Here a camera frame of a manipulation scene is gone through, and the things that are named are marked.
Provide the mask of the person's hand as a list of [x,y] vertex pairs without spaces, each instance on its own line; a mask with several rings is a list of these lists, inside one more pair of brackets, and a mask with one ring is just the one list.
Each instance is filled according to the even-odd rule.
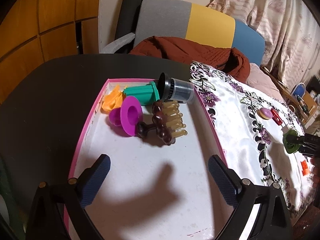
[[320,159],[319,158],[311,158],[310,163],[313,165],[311,170],[312,174],[312,187],[316,188],[319,185],[320,181]]

